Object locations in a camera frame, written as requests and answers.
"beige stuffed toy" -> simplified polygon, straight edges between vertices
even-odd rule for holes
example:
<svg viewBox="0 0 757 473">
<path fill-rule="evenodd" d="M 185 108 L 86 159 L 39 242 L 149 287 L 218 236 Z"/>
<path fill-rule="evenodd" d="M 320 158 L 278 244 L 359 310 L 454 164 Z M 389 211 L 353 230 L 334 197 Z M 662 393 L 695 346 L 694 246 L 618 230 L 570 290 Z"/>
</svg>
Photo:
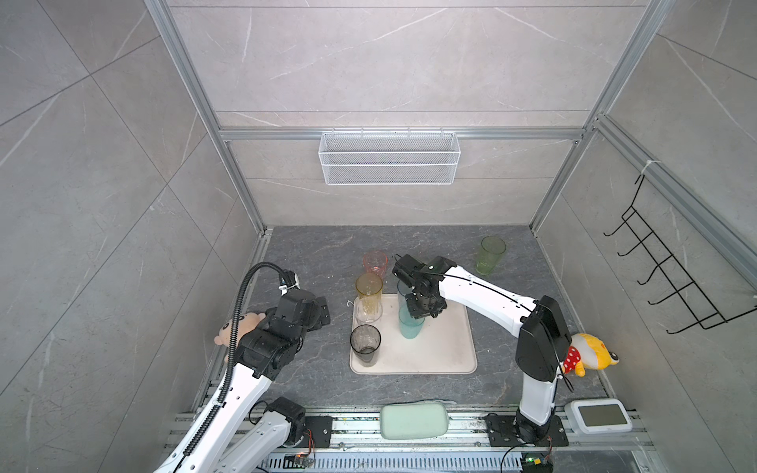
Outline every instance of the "beige stuffed toy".
<svg viewBox="0 0 757 473">
<path fill-rule="evenodd" d="M 237 346 L 239 346 L 239 341 L 241 340 L 242 335 L 251 332 L 257 327 L 257 324 L 260 323 L 261 320 L 265 319 L 266 314 L 259 313 L 256 314 L 254 312 L 246 313 L 243 316 L 239 316 L 239 330 L 237 331 Z M 230 338 L 232 334 L 232 321 L 229 320 L 227 323 L 223 324 L 223 327 L 218 331 L 218 336 L 213 339 L 214 342 L 216 342 L 216 345 L 226 345 L 229 346 Z"/>
</svg>

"white device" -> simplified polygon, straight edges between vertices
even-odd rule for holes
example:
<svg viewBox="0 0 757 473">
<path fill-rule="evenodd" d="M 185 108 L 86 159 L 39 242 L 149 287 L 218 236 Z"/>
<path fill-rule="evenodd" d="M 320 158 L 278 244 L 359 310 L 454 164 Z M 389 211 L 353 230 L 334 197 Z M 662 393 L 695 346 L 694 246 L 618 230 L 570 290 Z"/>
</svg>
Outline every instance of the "white device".
<svg viewBox="0 0 757 473">
<path fill-rule="evenodd" d="M 572 401 L 565 406 L 565 415 L 574 431 L 585 434 L 630 432 L 632 429 L 631 418 L 617 399 Z"/>
</svg>

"stuffed toy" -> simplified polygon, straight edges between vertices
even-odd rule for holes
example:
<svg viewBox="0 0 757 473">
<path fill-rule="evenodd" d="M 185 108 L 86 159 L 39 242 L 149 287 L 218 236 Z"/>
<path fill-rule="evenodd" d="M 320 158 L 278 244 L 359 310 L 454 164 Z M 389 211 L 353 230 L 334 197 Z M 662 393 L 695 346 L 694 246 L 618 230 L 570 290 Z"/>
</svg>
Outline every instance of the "stuffed toy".
<svg viewBox="0 0 757 473">
<path fill-rule="evenodd" d="M 257 324 L 260 323 L 261 320 L 263 320 L 266 317 L 266 314 L 259 313 L 256 314 L 254 312 L 246 313 L 243 316 L 239 316 L 239 329 L 237 331 L 237 346 L 239 346 L 239 341 L 241 340 L 241 336 L 253 331 L 255 327 L 257 327 Z M 214 342 L 216 342 L 216 345 L 226 345 L 229 346 L 230 338 L 232 335 L 232 321 L 229 320 L 227 323 L 223 324 L 223 327 L 218 331 L 218 336 L 213 339 Z"/>
<path fill-rule="evenodd" d="M 618 361 L 618 355 L 607 350 L 599 338 L 589 334 L 575 334 L 572 335 L 562 370 L 567 373 L 575 369 L 576 375 L 584 376 L 586 368 L 605 369 L 610 365 L 617 365 Z"/>
</svg>

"green cup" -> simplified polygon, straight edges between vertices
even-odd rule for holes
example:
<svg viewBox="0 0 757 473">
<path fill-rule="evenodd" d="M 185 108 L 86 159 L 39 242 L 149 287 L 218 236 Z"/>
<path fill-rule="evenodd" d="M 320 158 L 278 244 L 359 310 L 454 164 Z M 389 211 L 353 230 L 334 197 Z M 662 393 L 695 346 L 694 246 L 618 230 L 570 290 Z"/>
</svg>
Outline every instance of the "green cup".
<svg viewBox="0 0 757 473">
<path fill-rule="evenodd" d="M 481 240 L 481 247 L 478 249 L 478 258 L 475 261 L 475 270 L 478 274 L 486 276 L 494 271 L 494 267 L 500 262 L 505 254 L 507 245 L 502 238 L 497 236 L 486 236 Z"/>
</svg>

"white tray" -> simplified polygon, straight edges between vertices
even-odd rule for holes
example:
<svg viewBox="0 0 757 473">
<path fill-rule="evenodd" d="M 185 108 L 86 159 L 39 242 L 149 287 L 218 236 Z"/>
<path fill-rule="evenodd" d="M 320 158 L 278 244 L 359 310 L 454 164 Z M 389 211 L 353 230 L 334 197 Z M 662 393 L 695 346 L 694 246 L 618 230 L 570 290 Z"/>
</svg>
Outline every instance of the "white tray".
<svg viewBox="0 0 757 473">
<path fill-rule="evenodd" d="M 478 366 L 466 307 L 447 301 L 447 308 L 433 319 L 426 317 L 417 337 L 408 340 L 400 332 L 396 294 L 383 294 L 384 314 L 375 326 L 381 345 L 373 366 L 365 366 L 350 350 L 350 368 L 358 375 L 468 375 Z M 352 317 L 352 328 L 362 322 Z"/>
</svg>

